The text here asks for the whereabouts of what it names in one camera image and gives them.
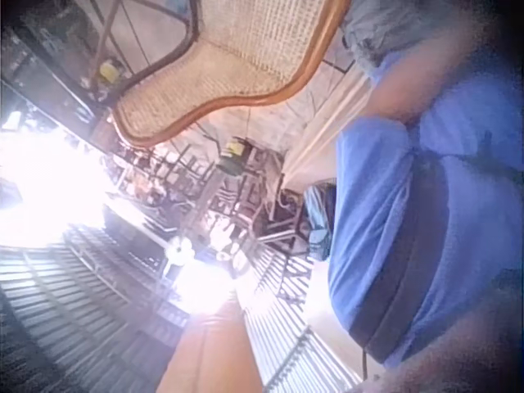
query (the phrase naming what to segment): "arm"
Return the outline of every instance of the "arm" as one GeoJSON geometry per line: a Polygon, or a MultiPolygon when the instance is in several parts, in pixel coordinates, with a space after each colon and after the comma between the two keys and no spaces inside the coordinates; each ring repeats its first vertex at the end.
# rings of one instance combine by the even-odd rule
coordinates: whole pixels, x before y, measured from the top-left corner
{"type": "Polygon", "coordinates": [[[469,55],[485,42],[488,27],[486,20],[462,16],[416,45],[375,87],[360,115],[404,124],[417,119],[469,55]]]}

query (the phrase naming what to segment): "wicker seat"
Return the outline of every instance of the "wicker seat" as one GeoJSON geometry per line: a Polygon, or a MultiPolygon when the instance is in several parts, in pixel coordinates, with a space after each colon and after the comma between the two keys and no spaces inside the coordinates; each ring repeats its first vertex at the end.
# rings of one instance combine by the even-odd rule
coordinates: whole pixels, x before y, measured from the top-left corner
{"type": "Polygon", "coordinates": [[[313,76],[348,4],[200,0],[198,40],[116,103],[121,136],[149,147],[219,108],[289,98],[313,76]]]}

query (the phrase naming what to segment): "wooden chair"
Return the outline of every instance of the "wooden chair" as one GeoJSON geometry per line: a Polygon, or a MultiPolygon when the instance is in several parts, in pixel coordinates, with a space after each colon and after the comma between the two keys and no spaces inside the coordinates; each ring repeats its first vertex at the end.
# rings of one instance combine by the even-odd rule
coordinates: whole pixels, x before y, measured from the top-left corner
{"type": "Polygon", "coordinates": [[[120,135],[150,147],[219,108],[291,97],[318,68],[349,2],[199,0],[192,45],[115,104],[120,135]]]}

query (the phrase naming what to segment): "blue shirt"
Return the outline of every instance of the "blue shirt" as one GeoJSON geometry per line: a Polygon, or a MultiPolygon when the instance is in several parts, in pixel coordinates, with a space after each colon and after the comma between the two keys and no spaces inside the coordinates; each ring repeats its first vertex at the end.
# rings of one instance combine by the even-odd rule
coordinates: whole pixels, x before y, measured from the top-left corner
{"type": "MultiPolygon", "coordinates": [[[[400,56],[386,58],[374,81],[400,56]]],[[[437,154],[446,177],[449,219],[440,263],[387,367],[441,334],[500,271],[522,266],[522,193],[508,175],[524,166],[520,86],[517,73],[481,52],[411,129],[360,118],[337,140],[329,286],[333,309],[348,330],[393,240],[403,235],[413,166],[437,154]]],[[[423,263],[427,255],[415,257],[423,263]]]]}

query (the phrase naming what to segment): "black strap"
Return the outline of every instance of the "black strap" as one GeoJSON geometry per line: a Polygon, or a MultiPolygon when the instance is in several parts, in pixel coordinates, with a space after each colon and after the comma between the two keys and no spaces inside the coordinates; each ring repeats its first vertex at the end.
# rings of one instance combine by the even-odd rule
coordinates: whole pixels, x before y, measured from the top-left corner
{"type": "Polygon", "coordinates": [[[399,232],[349,333],[383,363],[409,330],[440,262],[449,217],[447,183],[435,158],[413,164],[399,232]]]}

